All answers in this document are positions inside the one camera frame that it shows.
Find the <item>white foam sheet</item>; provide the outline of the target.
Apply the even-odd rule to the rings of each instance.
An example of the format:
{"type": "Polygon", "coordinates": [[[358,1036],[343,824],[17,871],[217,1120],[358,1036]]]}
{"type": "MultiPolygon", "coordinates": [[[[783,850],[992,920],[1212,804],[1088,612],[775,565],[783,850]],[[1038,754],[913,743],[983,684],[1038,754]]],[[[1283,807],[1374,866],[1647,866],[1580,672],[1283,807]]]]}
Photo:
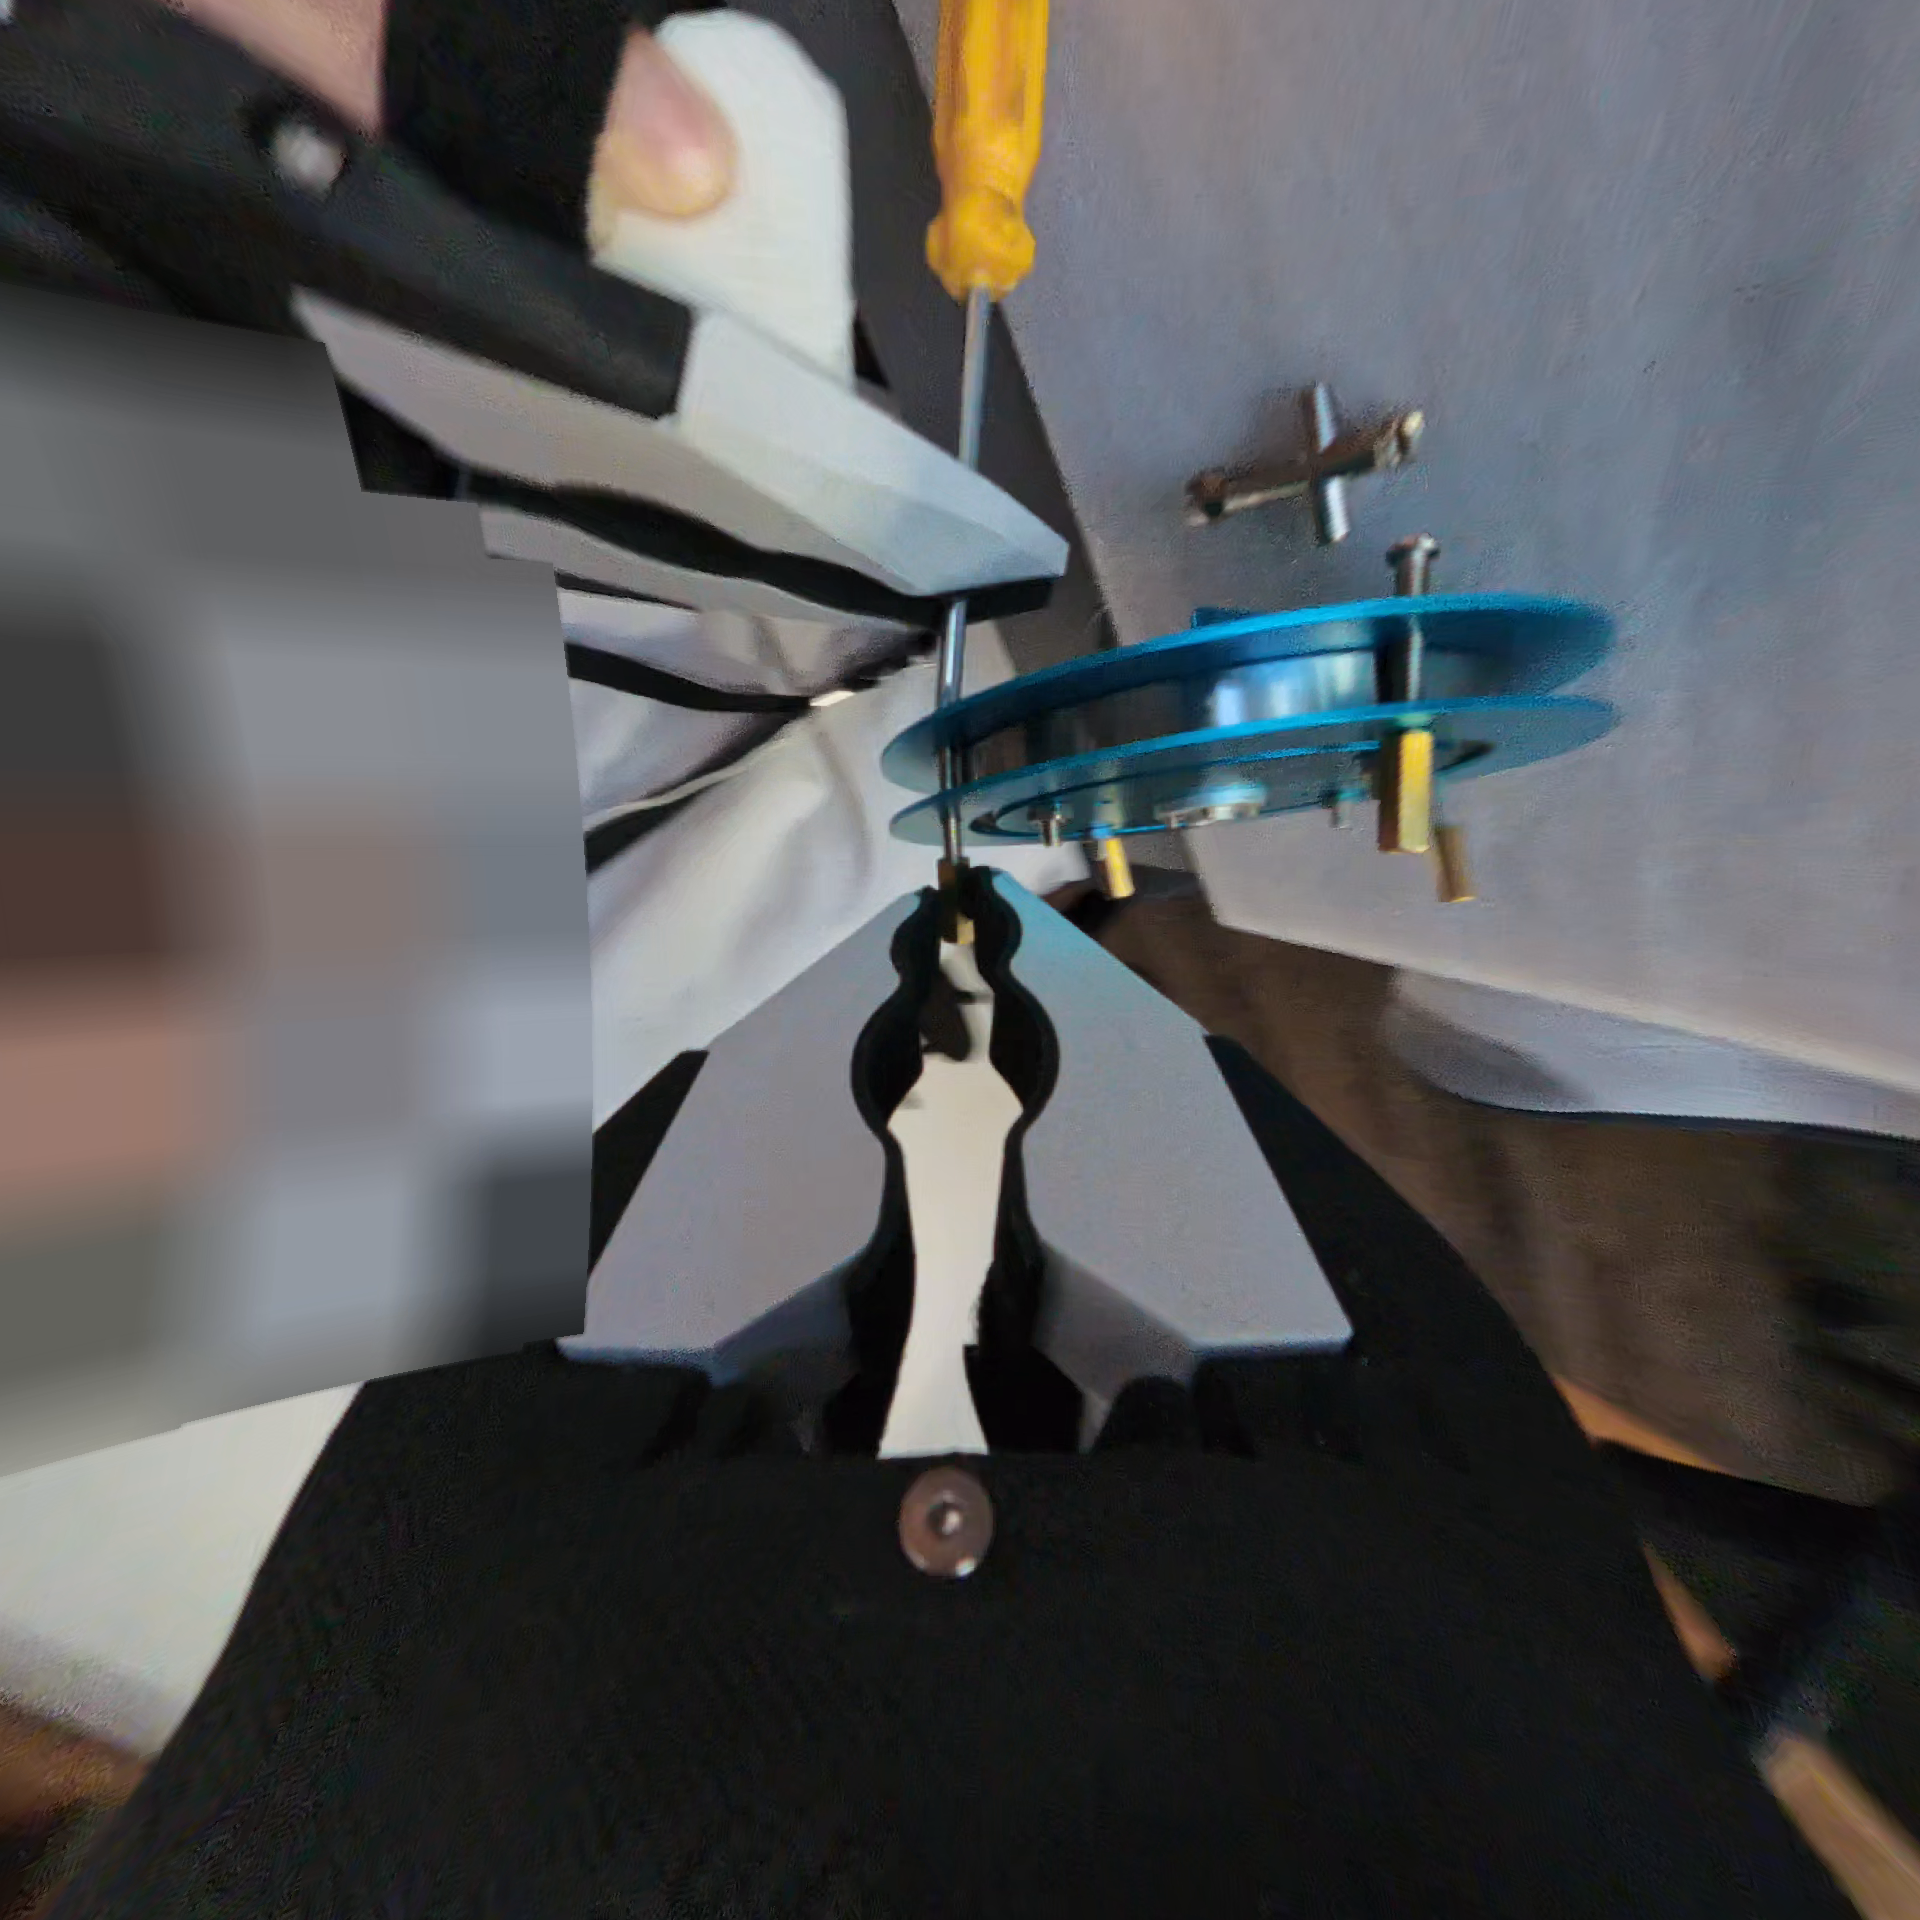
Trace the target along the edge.
{"type": "Polygon", "coordinates": [[[1480,902],[1294,818],[1232,927],[1916,1088],[1918,6],[1054,5],[1011,304],[1119,631],[1439,582],[1616,612],[1600,743],[1458,791],[1480,902]],[[1191,527],[1300,389],[1420,456],[1191,527]]]}

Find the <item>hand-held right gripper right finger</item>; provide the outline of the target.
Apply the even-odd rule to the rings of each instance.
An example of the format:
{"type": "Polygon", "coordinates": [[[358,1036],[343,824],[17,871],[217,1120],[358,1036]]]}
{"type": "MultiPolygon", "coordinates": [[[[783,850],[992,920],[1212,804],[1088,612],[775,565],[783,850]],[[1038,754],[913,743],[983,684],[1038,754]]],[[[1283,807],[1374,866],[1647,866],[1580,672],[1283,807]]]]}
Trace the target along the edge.
{"type": "Polygon", "coordinates": [[[990,1060],[1016,1096],[968,1386],[992,1452],[1078,1452],[1139,1382],[1345,1352],[1345,1312],[1206,1027],[974,868],[990,1060]]]}

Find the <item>person's white shirt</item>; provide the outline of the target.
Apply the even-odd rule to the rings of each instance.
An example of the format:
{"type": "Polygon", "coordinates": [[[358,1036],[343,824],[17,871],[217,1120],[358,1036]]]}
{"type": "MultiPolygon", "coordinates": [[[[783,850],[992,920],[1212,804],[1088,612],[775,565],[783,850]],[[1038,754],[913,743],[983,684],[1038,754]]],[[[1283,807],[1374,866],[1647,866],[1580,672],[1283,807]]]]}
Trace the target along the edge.
{"type": "MultiPolygon", "coordinates": [[[[921,883],[887,741],[934,700],[903,635],[560,596],[567,639],[666,695],[572,684],[588,880],[592,1118],[716,1039],[921,883]]],[[[4,1477],[4,1707],[150,1758],[225,1651],[358,1382],[4,1477]]]]}

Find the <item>person's left hand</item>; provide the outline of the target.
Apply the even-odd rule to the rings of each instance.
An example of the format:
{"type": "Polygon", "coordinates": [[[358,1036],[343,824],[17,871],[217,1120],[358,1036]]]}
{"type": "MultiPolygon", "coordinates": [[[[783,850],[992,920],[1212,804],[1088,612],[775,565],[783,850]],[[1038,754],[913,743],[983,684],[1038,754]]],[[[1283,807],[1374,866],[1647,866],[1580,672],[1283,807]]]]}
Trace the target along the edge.
{"type": "Polygon", "coordinates": [[[602,189],[666,219],[722,203],[736,141],[662,46],[676,5],[176,3],[174,14],[482,205],[575,234],[602,189]]]}

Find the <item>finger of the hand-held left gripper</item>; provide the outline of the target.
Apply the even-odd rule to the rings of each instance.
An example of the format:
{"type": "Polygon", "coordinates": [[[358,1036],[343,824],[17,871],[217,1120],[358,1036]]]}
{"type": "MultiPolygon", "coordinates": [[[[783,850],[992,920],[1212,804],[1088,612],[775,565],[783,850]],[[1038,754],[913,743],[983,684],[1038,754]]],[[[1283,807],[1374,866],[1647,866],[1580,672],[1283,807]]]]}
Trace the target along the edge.
{"type": "Polygon", "coordinates": [[[697,308],[664,418],[504,368],[322,294],[297,320],[343,381],[450,460],[623,495],[902,592],[1052,582],[1067,542],[982,470],[740,320],[697,308]]]}
{"type": "Polygon", "coordinates": [[[950,511],[830,495],[727,498],[718,524],[634,495],[473,495],[492,556],[550,565],[575,592],[825,627],[934,629],[962,596],[983,616],[1041,612],[1054,596],[1054,535],[1012,509],[950,511]]]}

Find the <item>yellow-handled screwdriver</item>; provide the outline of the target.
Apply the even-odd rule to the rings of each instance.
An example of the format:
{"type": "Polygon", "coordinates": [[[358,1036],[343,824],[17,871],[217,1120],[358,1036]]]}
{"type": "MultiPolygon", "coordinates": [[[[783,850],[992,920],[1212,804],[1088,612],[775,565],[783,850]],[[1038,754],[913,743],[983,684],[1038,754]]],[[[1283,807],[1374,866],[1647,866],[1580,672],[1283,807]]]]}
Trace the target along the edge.
{"type": "Polygon", "coordinates": [[[1041,165],[1050,3],[943,3],[931,150],[943,203],[927,259],[966,322],[955,456],[977,470],[995,307],[1033,269],[1027,196],[1041,165]]]}

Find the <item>metal cross wrench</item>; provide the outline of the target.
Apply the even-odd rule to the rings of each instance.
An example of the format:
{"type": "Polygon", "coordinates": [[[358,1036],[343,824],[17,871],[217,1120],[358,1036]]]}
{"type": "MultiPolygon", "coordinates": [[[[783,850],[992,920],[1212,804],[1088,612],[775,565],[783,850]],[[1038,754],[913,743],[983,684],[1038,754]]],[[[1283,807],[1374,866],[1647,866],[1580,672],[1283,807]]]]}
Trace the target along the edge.
{"type": "Polygon", "coordinates": [[[1207,468],[1184,486],[1184,522],[1207,527],[1249,511],[1303,503],[1319,547],[1345,543],[1354,532],[1352,493],[1358,484],[1395,474],[1420,456],[1427,412],[1404,404],[1378,418],[1348,422],[1330,384],[1300,389],[1303,443],[1283,461],[1207,468]]]}

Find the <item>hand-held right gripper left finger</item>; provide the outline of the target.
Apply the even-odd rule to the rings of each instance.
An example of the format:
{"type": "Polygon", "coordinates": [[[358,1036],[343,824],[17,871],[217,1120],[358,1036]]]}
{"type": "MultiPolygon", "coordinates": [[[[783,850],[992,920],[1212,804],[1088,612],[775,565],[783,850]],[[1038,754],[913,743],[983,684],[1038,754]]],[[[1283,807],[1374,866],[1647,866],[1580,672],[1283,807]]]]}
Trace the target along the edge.
{"type": "Polygon", "coordinates": [[[916,1295],[892,1120],[924,1075],[934,892],[890,902],[682,1071],[592,1264],[586,1360],[766,1392],[823,1452],[878,1452],[916,1295]]]}

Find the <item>blue round metal base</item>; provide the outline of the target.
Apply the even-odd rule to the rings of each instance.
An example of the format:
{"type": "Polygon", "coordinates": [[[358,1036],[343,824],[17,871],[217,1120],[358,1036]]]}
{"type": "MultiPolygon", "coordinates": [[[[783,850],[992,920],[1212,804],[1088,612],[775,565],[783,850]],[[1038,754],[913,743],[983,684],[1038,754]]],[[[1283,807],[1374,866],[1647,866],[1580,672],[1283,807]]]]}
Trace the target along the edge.
{"type": "Polygon", "coordinates": [[[1079,848],[1121,902],[1152,834],[1372,808],[1377,845],[1428,859],[1472,898],[1450,788],[1594,744],[1616,708],[1572,693],[1616,643],[1608,607],[1538,592],[1441,592],[1441,542],[1385,552],[1378,596],[1292,610],[1201,607],[1188,627],[945,695],[880,773],[896,838],[943,859],[1079,848]]]}

